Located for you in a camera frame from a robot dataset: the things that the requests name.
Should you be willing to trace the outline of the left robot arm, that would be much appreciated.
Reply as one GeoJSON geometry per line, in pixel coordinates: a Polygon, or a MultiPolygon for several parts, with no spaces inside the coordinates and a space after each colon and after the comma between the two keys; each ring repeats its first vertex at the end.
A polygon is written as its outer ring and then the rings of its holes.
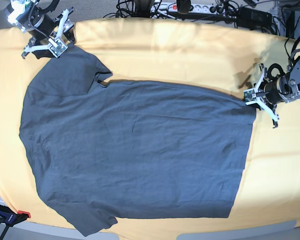
{"type": "Polygon", "coordinates": [[[256,102],[252,105],[267,112],[272,118],[273,128],[277,128],[277,105],[300,100],[300,36],[292,46],[286,71],[277,63],[268,68],[261,65],[260,69],[261,76],[253,86],[252,94],[256,102]]]}

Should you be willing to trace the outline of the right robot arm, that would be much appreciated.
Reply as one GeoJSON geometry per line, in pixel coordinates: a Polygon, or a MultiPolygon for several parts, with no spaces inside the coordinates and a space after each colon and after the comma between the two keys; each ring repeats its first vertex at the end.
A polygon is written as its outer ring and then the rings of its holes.
{"type": "Polygon", "coordinates": [[[59,58],[68,49],[67,43],[76,42],[75,25],[69,19],[75,9],[66,8],[60,15],[51,18],[48,13],[57,8],[59,1],[51,1],[46,8],[38,4],[38,0],[11,0],[4,13],[11,25],[31,35],[21,54],[23,59],[30,53],[37,59],[59,58]]]}

